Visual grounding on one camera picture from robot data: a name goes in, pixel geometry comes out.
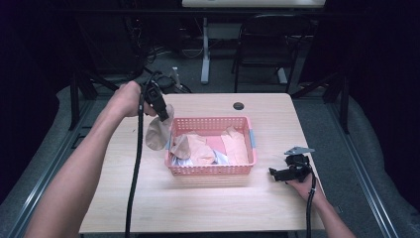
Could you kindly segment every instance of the table leg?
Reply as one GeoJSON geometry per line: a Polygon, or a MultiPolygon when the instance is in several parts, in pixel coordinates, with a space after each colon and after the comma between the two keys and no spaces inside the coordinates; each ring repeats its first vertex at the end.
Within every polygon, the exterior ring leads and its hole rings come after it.
{"type": "Polygon", "coordinates": [[[201,69],[201,83],[209,83],[210,53],[207,18],[203,21],[203,67],[201,69]]]}

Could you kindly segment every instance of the tan cloth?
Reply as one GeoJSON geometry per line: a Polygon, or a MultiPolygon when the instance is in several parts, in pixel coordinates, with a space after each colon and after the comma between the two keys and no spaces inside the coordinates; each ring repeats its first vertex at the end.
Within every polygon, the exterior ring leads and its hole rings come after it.
{"type": "Polygon", "coordinates": [[[195,132],[186,134],[188,137],[191,161],[194,165],[211,165],[214,162],[213,150],[207,146],[206,138],[195,132]]]}
{"type": "Polygon", "coordinates": [[[211,165],[215,161],[213,150],[207,145],[205,137],[192,131],[177,136],[170,151],[179,159],[190,159],[193,165],[211,165]]]}
{"type": "Polygon", "coordinates": [[[157,117],[149,125],[148,132],[146,133],[146,145],[154,151],[159,151],[164,148],[170,137],[170,125],[173,121],[174,109],[172,105],[166,105],[166,112],[169,118],[160,121],[157,117]]]}
{"type": "Polygon", "coordinates": [[[173,146],[170,148],[170,152],[173,153],[177,158],[183,160],[189,159],[191,157],[188,137],[186,134],[182,134],[173,139],[173,146]]]}
{"type": "Polygon", "coordinates": [[[222,140],[225,144],[226,155],[229,158],[230,165],[249,164],[247,146],[245,145],[244,135],[235,130],[234,127],[228,127],[222,132],[222,140]]]}

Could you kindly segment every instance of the cable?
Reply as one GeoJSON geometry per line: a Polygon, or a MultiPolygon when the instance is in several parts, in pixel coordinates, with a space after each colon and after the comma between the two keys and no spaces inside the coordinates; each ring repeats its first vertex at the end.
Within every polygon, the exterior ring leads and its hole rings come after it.
{"type": "Polygon", "coordinates": [[[137,140],[137,154],[136,154],[136,162],[134,165],[134,172],[133,172],[133,180],[132,185],[130,189],[130,195],[129,195],[129,201],[127,204],[127,215],[126,215],[126,232],[125,237],[130,238],[130,227],[131,227],[131,217],[132,217],[132,210],[133,210],[133,200],[134,195],[136,193],[136,186],[137,186],[137,179],[139,177],[139,167],[140,162],[142,159],[142,150],[143,150],[143,124],[144,124],[144,105],[145,105],[145,95],[146,95],[146,89],[147,85],[152,81],[152,79],[155,77],[156,74],[158,74],[159,71],[155,71],[152,73],[149,80],[146,82],[146,84],[142,88],[142,95],[139,99],[139,126],[138,126],[138,140],[137,140]]]}
{"type": "Polygon", "coordinates": [[[315,190],[316,190],[316,177],[311,166],[308,166],[308,169],[311,171],[311,174],[312,174],[312,186],[311,186],[311,190],[309,191],[308,201],[306,203],[306,237],[310,238],[311,237],[311,206],[312,206],[312,199],[314,197],[315,190]]]}
{"type": "Polygon", "coordinates": [[[192,93],[191,89],[189,89],[189,87],[187,87],[185,84],[182,84],[182,83],[179,90],[183,93],[192,93]]]}
{"type": "MultiPolygon", "coordinates": [[[[200,24],[198,24],[197,18],[194,18],[194,22],[195,22],[195,25],[196,25],[196,26],[197,26],[197,28],[198,28],[198,31],[200,31],[201,36],[204,38],[203,31],[201,30],[200,24]]],[[[182,50],[181,52],[182,52],[182,54],[183,54],[185,57],[193,59],[193,58],[196,58],[196,57],[200,56],[200,55],[201,55],[201,53],[202,53],[203,51],[204,51],[204,48],[201,48],[201,49],[193,49],[193,50],[182,50]],[[196,55],[194,55],[194,56],[189,56],[189,55],[186,53],[187,51],[199,51],[199,52],[198,52],[198,54],[196,54],[196,55]]]]}

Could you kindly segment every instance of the black curtain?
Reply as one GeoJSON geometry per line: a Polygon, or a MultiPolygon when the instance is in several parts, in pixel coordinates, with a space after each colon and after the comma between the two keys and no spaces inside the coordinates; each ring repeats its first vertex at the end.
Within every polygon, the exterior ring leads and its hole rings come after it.
{"type": "Polygon", "coordinates": [[[346,69],[350,94],[379,139],[385,171],[401,195],[420,210],[420,156],[412,150],[420,145],[420,18],[416,6],[414,0],[327,0],[326,12],[369,14],[352,21],[320,21],[300,82],[318,81],[346,69]]]}
{"type": "Polygon", "coordinates": [[[62,53],[61,24],[37,1],[0,6],[0,201],[27,167],[53,124],[56,93],[69,85],[71,66],[62,53]]]}

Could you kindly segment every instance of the plastic basket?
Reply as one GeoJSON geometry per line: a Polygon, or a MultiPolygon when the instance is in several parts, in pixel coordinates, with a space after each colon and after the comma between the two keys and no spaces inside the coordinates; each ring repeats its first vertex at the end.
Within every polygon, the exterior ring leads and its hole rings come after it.
{"type": "Polygon", "coordinates": [[[251,122],[248,117],[200,117],[200,118],[174,118],[171,126],[171,136],[166,145],[166,156],[164,163],[175,176],[202,176],[202,175],[247,175],[257,162],[256,145],[251,122]],[[205,165],[205,166],[174,166],[171,162],[173,138],[182,134],[195,131],[207,141],[214,141],[213,138],[220,137],[222,132],[233,126],[235,130],[242,133],[248,154],[248,163],[242,165],[205,165]]]}

